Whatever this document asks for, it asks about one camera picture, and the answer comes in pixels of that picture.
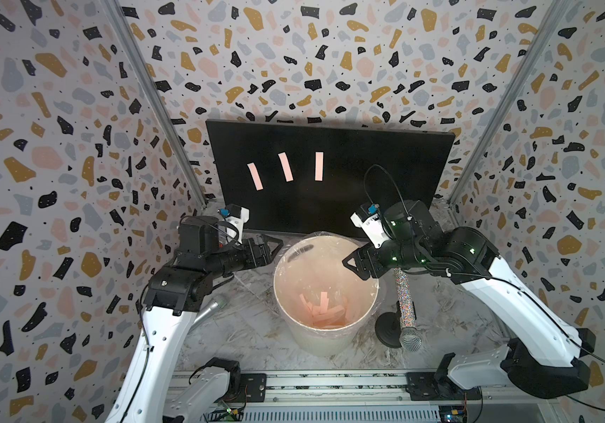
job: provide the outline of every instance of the terrazzo wallpaper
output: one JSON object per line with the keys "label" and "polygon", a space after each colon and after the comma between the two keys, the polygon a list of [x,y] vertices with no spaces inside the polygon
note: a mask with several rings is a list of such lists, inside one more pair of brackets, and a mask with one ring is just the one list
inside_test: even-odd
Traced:
{"label": "terrazzo wallpaper", "polygon": [[[605,1],[573,2],[475,171],[455,210],[605,358]],[[605,364],[585,361],[591,386],[576,397],[605,408]]]}
{"label": "terrazzo wallpaper", "polygon": [[452,131],[447,197],[550,4],[121,0],[208,198],[207,118]]}
{"label": "terrazzo wallpaper", "polygon": [[193,211],[93,1],[0,0],[0,422],[104,421]]}

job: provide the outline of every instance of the black monitor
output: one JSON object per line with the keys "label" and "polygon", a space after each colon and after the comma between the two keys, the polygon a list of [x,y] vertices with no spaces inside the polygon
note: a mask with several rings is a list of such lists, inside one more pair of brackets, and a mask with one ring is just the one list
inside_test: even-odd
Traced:
{"label": "black monitor", "polygon": [[[363,176],[372,164],[386,168],[404,199],[427,207],[455,135],[430,131],[375,131],[295,124],[206,121],[226,204],[250,209],[245,232],[308,234],[328,231],[365,238],[350,221],[368,202]],[[285,152],[293,180],[286,181]],[[323,152],[323,180],[315,176]],[[249,164],[262,183],[256,190]],[[366,189],[383,208],[399,200],[390,180],[374,169]]]}

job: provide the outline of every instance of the microphone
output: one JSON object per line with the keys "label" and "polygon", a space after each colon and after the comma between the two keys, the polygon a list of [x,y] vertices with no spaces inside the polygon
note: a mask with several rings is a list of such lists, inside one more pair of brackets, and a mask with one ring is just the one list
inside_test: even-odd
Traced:
{"label": "microphone", "polygon": [[204,306],[203,309],[199,310],[197,317],[194,318],[194,323],[189,327],[189,332],[192,332],[202,324],[206,319],[213,317],[215,313],[218,313],[225,305],[227,305],[227,299],[217,294],[213,297],[213,300]]}
{"label": "microphone", "polygon": [[396,291],[399,294],[399,309],[401,312],[399,342],[407,351],[417,351],[422,346],[422,338],[415,329],[415,308],[413,307],[413,299],[410,297],[408,276],[397,267],[394,269],[394,278],[396,279]]}

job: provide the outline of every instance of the plastic bag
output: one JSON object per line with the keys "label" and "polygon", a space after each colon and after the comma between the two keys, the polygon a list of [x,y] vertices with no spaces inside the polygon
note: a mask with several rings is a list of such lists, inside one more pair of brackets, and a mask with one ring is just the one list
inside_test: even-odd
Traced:
{"label": "plastic bag", "polygon": [[384,297],[379,280],[361,280],[342,265],[361,245],[334,233],[315,232],[281,255],[274,271],[274,295],[298,343],[300,332],[350,342],[379,308]]}

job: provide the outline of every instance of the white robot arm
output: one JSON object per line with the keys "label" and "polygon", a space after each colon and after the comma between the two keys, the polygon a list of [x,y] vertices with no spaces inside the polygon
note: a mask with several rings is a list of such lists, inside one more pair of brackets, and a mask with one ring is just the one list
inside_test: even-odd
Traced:
{"label": "white robot arm", "polygon": [[[188,331],[197,318],[214,277],[272,263],[283,241],[261,235],[242,240],[246,208],[230,205],[221,210],[224,221],[213,216],[185,216],[180,220],[180,246],[176,255],[150,278],[145,299],[139,304],[143,329],[124,384],[107,423],[195,422],[226,393],[239,394],[237,361],[212,359],[191,380],[189,387],[166,401],[166,392]],[[227,235],[224,245],[218,233]],[[269,242],[277,247],[270,250]]]}
{"label": "white robot arm", "polygon": [[587,388],[589,368],[579,359],[593,352],[593,333],[568,325],[544,306],[476,229],[443,232],[425,204],[412,200],[383,213],[364,204],[352,222],[371,241],[343,260],[356,275],[365,280],[396,267],[423,267],[475,295],[516,333],[490,352],[446,355],[442,365],[450,381],[462,389],[513,384],[545,399]]}

